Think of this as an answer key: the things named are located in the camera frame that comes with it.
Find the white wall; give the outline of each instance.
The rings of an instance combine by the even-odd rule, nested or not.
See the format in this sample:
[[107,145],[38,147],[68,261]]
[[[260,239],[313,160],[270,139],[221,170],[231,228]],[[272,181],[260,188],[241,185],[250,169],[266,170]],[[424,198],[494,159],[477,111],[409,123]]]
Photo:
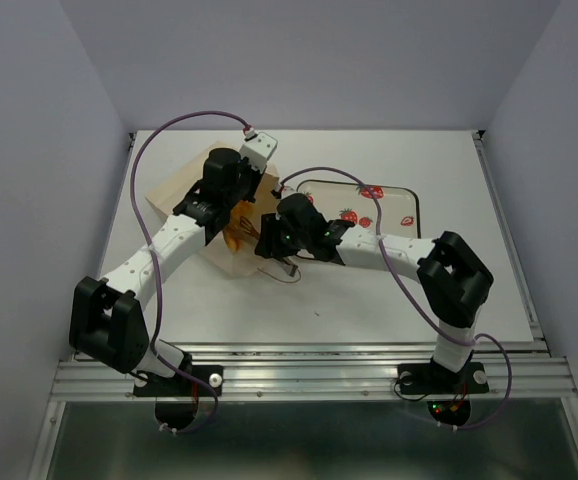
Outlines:
[[26,478],[126,147],[58,2],[0,1],[0,479]]
[[578,0],[565,0],[485,145],[549,345],[578,386]]
[[61,1],[131,129],[207,108],[267,128],[484,128],[558,4]]

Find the beige paper bag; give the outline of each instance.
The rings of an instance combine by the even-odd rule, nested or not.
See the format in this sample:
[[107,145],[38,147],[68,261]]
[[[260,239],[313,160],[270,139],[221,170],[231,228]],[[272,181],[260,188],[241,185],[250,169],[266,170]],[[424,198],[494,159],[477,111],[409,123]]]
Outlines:
[[[234,149],[222,142],[214,143],[145,195],[147,202],[163,222],[193,184],[202,178],[202,167],[214,148]],[[271,190],[277,183],[276,168],[267,165],[256,191],[256,202],[240,202],[236,205],[231,211],[229,225],[223,229],[222,234],[216,235],[200,254],[233,277],[245,277],[262,268],[266,260],[257,257],[254,248],[260,232],[261,215],[276,212],[278,200],[271,195]]]

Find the strawberry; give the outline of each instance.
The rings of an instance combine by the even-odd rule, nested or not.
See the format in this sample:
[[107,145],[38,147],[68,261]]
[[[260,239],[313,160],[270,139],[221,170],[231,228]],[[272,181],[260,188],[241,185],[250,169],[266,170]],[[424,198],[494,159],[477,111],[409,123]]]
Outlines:
[[369,228],[369,226],[373,223],[373,220],[369,217],[362,217],[358,222],[358,225],[361,227]]
[[356,215],[356,212],[354,212],[350,208],[345,208],[344,210],[341,210],[340,218],[348,222],[353,222],[354,225],[358,223],[358,215]]
[[[380,187],[368,186],[367,188],[373,192],[376,198],[382,198],[385,196],[385,192],[383,192],[382,188]],[[365,198],[371,198],[371,194],[367,191],[367,188],[358,187],[356,190],[358,191],[359,195],[362,195]]]

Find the glass panel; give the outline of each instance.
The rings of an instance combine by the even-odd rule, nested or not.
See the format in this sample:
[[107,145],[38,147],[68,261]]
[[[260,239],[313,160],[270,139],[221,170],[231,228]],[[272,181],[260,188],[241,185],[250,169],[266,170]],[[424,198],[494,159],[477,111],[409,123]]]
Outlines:
[[[473,403],[472,420],[495,401]],[[515,400],[488,426],[452,433],[397,403],[221,405],[189,436],[158,431],[153,404],[70,404],[49,478],[578,478],[559,400]]]

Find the black mounting plate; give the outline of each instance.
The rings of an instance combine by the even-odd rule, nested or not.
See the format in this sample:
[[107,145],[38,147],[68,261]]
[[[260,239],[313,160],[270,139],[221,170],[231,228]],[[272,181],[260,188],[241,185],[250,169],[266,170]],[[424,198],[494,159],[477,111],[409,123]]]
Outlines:
[[[222,365],[194,365],[191,374],[198,380],[209,383],[209,377],[217,373],[221,377],[224,374]],[[172,378],[163,378],[158,375],[140,372],[140,375],[146,376],[149,381],[143,387],[133,387],[135,397],[191,397],[192,383],[175,375]],[[214,388],[218,396],[222,395],[222,385]],[[198,397],[211,397],[209,392],[198,387]]]
[[[485,373],[485,367],[480,362],[470,362],[467,365],[465,382],[467,383],[467,391],[469,395],[479,394],[479,393],[489,393],[489,384],[485,381],[484,383],[478,383],[474,379],[474,373],[481,371]],[[455,385],[447,385],[443,382],[439,382],[434,378],[433,368],[429,363],[403,363],[398,366],[400,393],[403,395],[443,395],[456,393]],[[407,378],[407,384],[402,381],[403,378]]]

